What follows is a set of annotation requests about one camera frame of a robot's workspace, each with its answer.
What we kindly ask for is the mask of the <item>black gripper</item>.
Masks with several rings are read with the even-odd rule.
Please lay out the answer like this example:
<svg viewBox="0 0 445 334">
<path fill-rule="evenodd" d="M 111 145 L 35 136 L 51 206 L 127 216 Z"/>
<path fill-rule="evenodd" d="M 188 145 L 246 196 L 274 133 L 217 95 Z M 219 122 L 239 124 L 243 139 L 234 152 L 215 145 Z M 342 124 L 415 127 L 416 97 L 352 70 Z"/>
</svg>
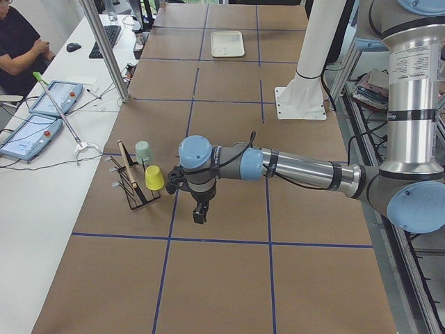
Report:
<svg viewBox="0 0 445 334">
<path fill-rule="evenodd" d="M 196 208 L 193 210 L 194 222 L 198 224 L 206 223 L 209 203 L 215 197 L 216 190 L 209 189 L 208 191 L 204 192 L 192 191 L 191 195 L 196 201 Z"/>
</svg>

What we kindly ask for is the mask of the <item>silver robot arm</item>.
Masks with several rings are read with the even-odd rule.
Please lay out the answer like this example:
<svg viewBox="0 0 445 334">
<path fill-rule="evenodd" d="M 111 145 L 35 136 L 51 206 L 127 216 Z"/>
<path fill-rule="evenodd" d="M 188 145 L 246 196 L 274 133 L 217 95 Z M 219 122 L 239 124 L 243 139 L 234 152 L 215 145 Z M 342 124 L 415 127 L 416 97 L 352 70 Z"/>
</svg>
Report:
<svg viewBox="0 0 445 334">
<path fill-rule="evenodd" d="M 204 223 L 220 178 L 280 177 L 361 200 L 411 233 L 444 225 L 444 169 L 435 160 L 443 1 L 362 1 L 357 32 L 389 51 L 387 157 L 378 167 L 320 161 L 251 143 L 213 146 L 203 136 L 179 145 L 179 165 L 166 189 L 191 193 L 196 223 Z"/>
</svg>

